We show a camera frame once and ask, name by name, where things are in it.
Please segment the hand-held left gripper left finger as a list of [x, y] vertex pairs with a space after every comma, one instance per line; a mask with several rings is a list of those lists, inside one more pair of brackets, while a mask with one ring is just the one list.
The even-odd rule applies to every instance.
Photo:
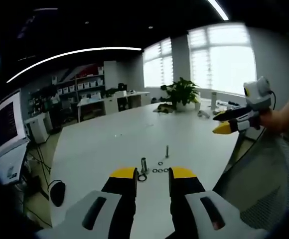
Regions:
[[136, 212], [138, 170], [114, 171], [100, 191], [92, 191], [65, 214], [62, 223], [40, 230], [39, 239], [128, 239]]

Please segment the person's right hand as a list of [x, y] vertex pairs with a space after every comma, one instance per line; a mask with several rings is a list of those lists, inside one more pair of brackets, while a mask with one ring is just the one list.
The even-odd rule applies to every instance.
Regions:
[[289, 114], [268, 110], [260, 114], [260, 123], [271, 132], [282, 133], [289, 130]]

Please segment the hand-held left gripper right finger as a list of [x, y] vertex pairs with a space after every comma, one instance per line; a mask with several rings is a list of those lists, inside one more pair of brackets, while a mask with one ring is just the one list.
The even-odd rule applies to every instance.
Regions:
[[240, 211], [214, 191], [206, 191], [189, 169], [171, 167], [170, 239], [264, 239], [267, 231], [244, 223]]

